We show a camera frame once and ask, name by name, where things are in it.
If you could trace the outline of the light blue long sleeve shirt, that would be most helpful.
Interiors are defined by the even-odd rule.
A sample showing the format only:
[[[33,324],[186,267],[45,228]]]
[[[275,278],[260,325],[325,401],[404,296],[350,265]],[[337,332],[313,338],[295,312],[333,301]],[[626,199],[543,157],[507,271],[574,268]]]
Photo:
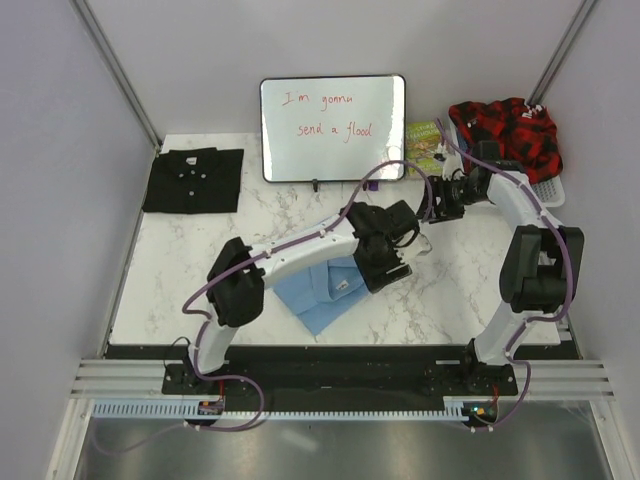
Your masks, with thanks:
[[[351,256],[301,270],[276,283],[272,290],[314,336],[369,295]]]

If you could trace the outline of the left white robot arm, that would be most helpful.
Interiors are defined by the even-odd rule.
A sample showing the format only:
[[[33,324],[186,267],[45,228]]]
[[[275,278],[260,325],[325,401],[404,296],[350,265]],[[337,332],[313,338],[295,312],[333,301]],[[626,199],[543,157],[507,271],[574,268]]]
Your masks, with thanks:
[[[338,215],[285,239],[249,246],[239,237],[225,243],[207,283],[183,306],[205,321],[189,349],[185,382],[208,393],[239,328],[263,312],[265,292],[276,283],[334,259],[351,257],[369,293],[411,274],[400,251],[420,233],[419,220],[404,201],[387,208],[351,202]]]

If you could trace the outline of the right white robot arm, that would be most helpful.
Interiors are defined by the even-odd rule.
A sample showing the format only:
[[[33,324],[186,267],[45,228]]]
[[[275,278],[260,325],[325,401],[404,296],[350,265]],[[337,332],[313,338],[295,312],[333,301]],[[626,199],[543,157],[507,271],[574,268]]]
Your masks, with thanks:
[[[483,392],[494,381],[492,367],[513,361],[533,323],[561,320],[575,297],[584,233],[567,227],[543,205],[524,167],[502,158],[499,144],[472,148],[474,167],[449,179],[432,176],[421,215],[431,224],[458,220],[467,206],[488,201],[506,220],[512,238],[499,273],[499,304],[492,319],[465,349],[458,381],[467,392]]]

